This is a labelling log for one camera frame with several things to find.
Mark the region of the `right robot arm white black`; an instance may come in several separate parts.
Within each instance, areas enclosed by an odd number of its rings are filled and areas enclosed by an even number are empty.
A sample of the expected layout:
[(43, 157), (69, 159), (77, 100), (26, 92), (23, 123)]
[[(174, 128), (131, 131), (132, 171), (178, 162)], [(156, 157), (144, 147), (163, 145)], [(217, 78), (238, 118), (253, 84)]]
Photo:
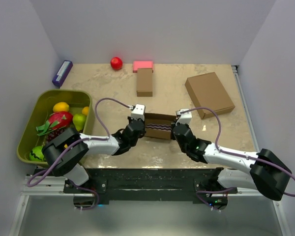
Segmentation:
[(257, 190), (271, 200), (282, 199), (292, 172), (272, 151), (243, 152), (217, 148), (210, 141), (196, 138), (188, 124), (172, 123), (171, 128), (171, 138), (190, 159), (224, 166), (209, 181), (212, 192), (246, 188)]

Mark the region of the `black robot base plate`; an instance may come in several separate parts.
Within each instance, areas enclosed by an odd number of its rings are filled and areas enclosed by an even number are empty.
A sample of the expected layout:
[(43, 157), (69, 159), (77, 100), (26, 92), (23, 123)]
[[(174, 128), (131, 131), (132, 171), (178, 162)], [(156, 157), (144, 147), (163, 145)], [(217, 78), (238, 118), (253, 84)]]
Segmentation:
[(99, 203), (111, 201), (182, 201), (209, 205), (223, 209), (228, 194), (237, 189), (226, 190), (218, 181), (222, 168), (216, 169), (88, 169), (89, 181), (82, 189), (65, 181), (61, 187), (65, 194), (74, 194), (74, 203), (91, 203), (82, 197), (86, 189), (99, 194)]

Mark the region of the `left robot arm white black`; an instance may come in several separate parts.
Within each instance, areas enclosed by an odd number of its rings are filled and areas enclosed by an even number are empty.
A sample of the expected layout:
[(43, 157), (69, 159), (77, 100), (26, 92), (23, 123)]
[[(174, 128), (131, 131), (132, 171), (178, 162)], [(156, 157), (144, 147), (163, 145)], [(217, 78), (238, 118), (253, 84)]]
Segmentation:
[(122, 155), (137, 144), (145, 135), (145, 121), (141, 118), (128, 118), (129, 124), (109, 137), (90, 136), (68, 128), (48, 142), (42, 149), (47, 163), (52, 166), (56, 177), (64, 176), (74, 183), (81, 193), (91, 190), (92, 181), (79, 162), (85, 155)]

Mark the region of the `purple black striped sponge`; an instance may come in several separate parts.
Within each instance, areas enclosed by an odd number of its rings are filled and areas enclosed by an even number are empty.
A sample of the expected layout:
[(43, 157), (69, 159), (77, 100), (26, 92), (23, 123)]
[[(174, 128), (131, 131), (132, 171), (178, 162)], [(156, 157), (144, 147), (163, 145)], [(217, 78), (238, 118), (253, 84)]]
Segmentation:
[(146, 125), (146, 129), (160, 130), (160, 131), (171, 131), (171, 125), (167, 124), (148, 124)]

